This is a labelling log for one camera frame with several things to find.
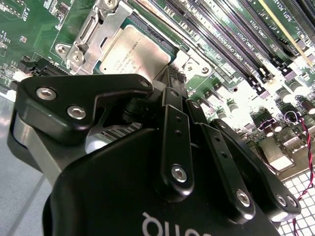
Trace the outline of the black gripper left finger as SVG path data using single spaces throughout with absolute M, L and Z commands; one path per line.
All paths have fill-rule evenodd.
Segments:
M 29 77 L 17 88 L 8 145 L 72 195 L 151 183 L 180 202 L 194 188 L 183 101 L 178 83 L 137 74 Z

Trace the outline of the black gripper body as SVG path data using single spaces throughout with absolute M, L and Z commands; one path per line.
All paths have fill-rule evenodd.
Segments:
M 59 175 L 43 211 L 46 236 L 276 236 L 260 208 L 246 223 L 224 214 L 202 149 L 192 150 L 194 188 L 168 200 L 157 183 L 152 130 L 82 157 Z

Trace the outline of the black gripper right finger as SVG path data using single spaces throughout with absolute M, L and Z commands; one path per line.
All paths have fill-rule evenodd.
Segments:
M 222 211 L 234 223 L 246 223 L 260 208 L 272 222 L 301 213 L 298 200 L 271 169 L 221 119 L 208 122 L 200 105 L 186 100 L 193 138 L 210 162 L 213 190 Z

